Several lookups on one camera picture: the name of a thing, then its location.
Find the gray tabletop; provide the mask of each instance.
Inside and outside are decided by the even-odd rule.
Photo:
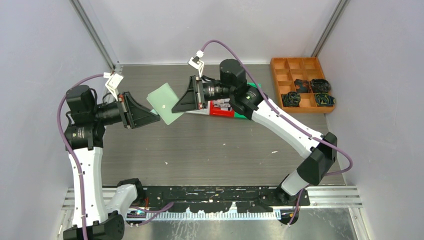
[[[275,101],[270,66],[248,67]],[[218,68],[207,65],[204,74],[219,78]],[[146,100],[150,92],[169,83],[180,97],[195,74],[187,65],[125,66],[119,91],[130,91],[151,108]],[[293,116],[316,131],[328,131],[323,114]],[[278,185],[302,161],[288,143],[253,121],[185,113],[171,125],[160,121],[137,129],[108,126],[101,167],[103,184],[139,178],[144,185]],[[336,163],[330,171],[339,169]],[[336,175],[321,183],[344,181]]]

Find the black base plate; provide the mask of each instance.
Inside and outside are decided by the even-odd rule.
[[[185,213],[188,207],[192,213],[200,210],[205,213],[225,213],[233,202],[236,202],[238,213],[264,213],[272,212],[271,206],[296,204],[296,201],[283,204],[277,198],[276,188],[277,186],[145,186],[144,191],[151,210],[159,210],[169,202],[174,202],[168,210],[171,213]],[[299,204],[310,205],[308,191],[303,191]]]

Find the white connector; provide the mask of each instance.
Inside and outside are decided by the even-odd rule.
[[[198,50],[196,53],[196,56],[188,60],[188,65],[198,70],[199,77],[203,75],[203,68],[205,66],[205,63],[202,60],[200,60],[203,57],[203,55],[204,55],[203,51]]]
[[[109,72],[104,72],[103,77],[105,79],[108,79],[106,83],[104,84],[109,90],[109,92],[112,94],[112,96],[118,101],[118,85],[121,83],[124,76],[119,75],[118,73],[110,74]]]

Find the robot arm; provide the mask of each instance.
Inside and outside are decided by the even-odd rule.
[[[63,232],[64,240],[83,239],[82,208],[85,208],[89,239],[122,239],[125,225],[123,216],[131,204],[141,203],[145,198],[141,182],[137,178],[132,178],[118,183],[116,194],[107,205],[103,199],[101,164],[105,126],[122,122],[125,128],[135,129],[160,120],[159,115],[137,103],[129,92],[115,94],[111,91],[111,93],[115,101],[97,104],[97,94],[93,95],[92,89],[87,85],[78,85],[66,92],[66,103],[70,112],[66,115],[69,123],[64,134],[79,159],[83,184],[80,182],[76,162],[69,154],[75,206],[73,227]],[[84,193],[84,205],[81,203],[81,192]]]
[[[199,62],[203,70],[203,62],[192,58],[189,61]],[[173,113],[186,112],[207,108],[208,101],[229,99],[229,104],[238,114],[244,115],[249,120],[257,122],[280,138],[288,142],[304,161],[278,186],[280,200],[287,204],[294,201],[295,195],[308,185],[318,185],[322,177],[328,172],[336,160],[336,151],[329,146],[319,143],[313,138],[324,140],[334,146],[337,138],[331,132],[322,133],[310,129],[295,118],[280,109],[271,99],[269,104],[280,115],[292,121],[298,128],[306,131],[311,137],[306,136],[293,125],[288,123],[264,100],[259,90],[247,85],[246,71],[235,59],[226,59],[219,65],[220,80],[205,76],[191,76],[186,93],[172,108]]]

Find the orange compartment tray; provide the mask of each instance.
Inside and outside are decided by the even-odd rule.
[[[270,63],[278,105],[287,113],[331,113],[335,106],[317,106],[314,93],[300,93],[299,106],[283,106],[282,94],[296,92],[295,80],[325,79],[316,57],[275,57]]]

